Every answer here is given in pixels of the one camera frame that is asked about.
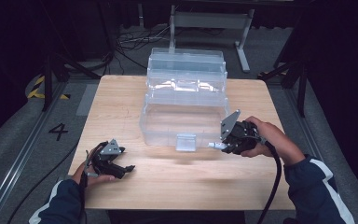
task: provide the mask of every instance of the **table top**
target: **table top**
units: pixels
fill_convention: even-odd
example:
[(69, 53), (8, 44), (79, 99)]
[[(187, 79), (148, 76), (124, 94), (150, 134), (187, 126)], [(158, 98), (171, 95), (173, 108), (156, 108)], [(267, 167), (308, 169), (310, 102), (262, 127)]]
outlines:
[[(262, 210), (276, 175), (272, 158), (244, 158), (211, 148), (178, 152), (174, 147), (148, 146), (139, 126), (146, 77), (104, 76), (94, 97), (69, 175), (99, 143), (115, 138), (126, 151), (114, 163), (135, 165), (131, 173), (113, 183), (86, 191), (86, 207), (95, 209), (158, 210)], [(231, 112), (239, 120), (256, 116), (277, 125), (281, 122), (261, 80), (228, 79)], [(281, 178), (270, 209), (294, 209)]]

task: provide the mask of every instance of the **gray carpet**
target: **gray carpet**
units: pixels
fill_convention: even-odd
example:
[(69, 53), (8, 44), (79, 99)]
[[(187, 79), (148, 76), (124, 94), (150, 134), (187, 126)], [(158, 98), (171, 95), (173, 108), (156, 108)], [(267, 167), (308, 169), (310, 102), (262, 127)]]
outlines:
[[(131, 32), (141, 28), (133, 27)], [(272, 65), (282, 49), (284, 42), (290, 35), (290, 29), (258, 29), (251, 30), (244, 50), (251, 67), (251, 72), (244, 74), (234, 49), (234, 41), (239, 36), (236, 31), (228, 31), (218, 35), (186, 30), (176, 37), (176, 47), (183, 49), (217, 49), (222, 50), (227, 62), (228, 78), (256, 78), (260, 72), (272, 70)], [(159, 42), (149, 43), (141, 49), (126, 51), (126, 55), (137, 63), (147, 67), (148, 56), (152, 48), (167, 48), (169, 42), (165, 39)], [(126, 57), (116, 53), (116, 58), (106, 69), (108, 74), (122, 74), (145, 76), (146, 70)], [(293, 108), (293, 97), (296, 96), (296, 88), (283, 90), (279, 85), (273, 84), (279, 81), (273, 78), (268, 82), (268, 89), (277, 108), (285, 132), (291, 137), (305, 153), (321, 155), (323, 161), (331, 168), (337, 177), (337, 185), (345, 204), (351, 210), (356, 223), (358, 223), (358, 181), (346, 163), (339, 146), (331, 133), (325, 120), (324, 113), (311, 89), (307, 87), (305, 113), (306, 118), (301, 119)], [(27, 94), (34, 85), (34, 80), (29, 84), (24, 94)], [(10, 190), (5, 203), (0, 208), (0, 223), (7, 223), (14, 208), (19, 204), (31, 187), (47, 174), (59, 161), (70, 152), (79, 139), (85, 121), (87, 119), (90, 104), (98, 85), (98, 80), (91, 80), (82, 74), (72, 74), (69, 82), (64, 87), (65, 94), (71, 94), (69, 100), (58, 100), (53, 105), (46, 121), (40, 128), (32, 148), (32, 154), (26, 162), (13, 189)], [(19, 110), (0, 129), (0, 186), (13, 161), (27, 141), (33, 127), (41, 116), (43, 99), (29, 99), (28, 104)], [(65, 125), (68, 133), (63, 133), (60, 141), (57, 141), (56, 133), (48, 131), (59, 124)], [(42, 206), (48, 197), (49, 191), (57, 179), (65, 178), (69, 169), (73, 153), (44, 180), (39, 187), (25, 200), (12, 223), (25, 223), (34, 210)], [(104, 211), (88, 210), (89, 223), (108, 223)], [(260, 211), (245, 211), (247, 223), (256, 223)], [(294, 217), (295, 211), (270, 211), (263, 223), (282, 223), (285, 217)]]

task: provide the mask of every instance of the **person's right hand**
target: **person's right hand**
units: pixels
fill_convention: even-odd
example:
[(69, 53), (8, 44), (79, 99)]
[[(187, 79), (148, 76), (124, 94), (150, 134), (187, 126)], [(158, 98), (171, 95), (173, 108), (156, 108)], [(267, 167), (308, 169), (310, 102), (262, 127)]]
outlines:
[[(252, 122), (257, 126), (260, 136), (266, 138), (273, 146), (275, 146), (278, 155), (282, 158), (286, 165), (295, 164), (305, 159), (304, 154), (277, 126), (263, 122), (255, 117), (249, 117), (245, 121)], [(252, 150), (246, 150), (241, 153), (243, 157), (255, 157), (257, 155), (272, 156), (269, 149), (261, 144), (257, 144)]]

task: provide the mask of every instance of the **transparent plastic box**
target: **transparent plastic box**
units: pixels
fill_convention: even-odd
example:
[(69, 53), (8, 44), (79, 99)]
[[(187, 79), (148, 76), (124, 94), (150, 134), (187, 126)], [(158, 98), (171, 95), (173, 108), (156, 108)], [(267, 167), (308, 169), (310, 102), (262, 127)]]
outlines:
[(221, 51), (153, 49), (140, 117), (145, 143), (195, 151), (220, 141), (229, 113), (226, 79)]

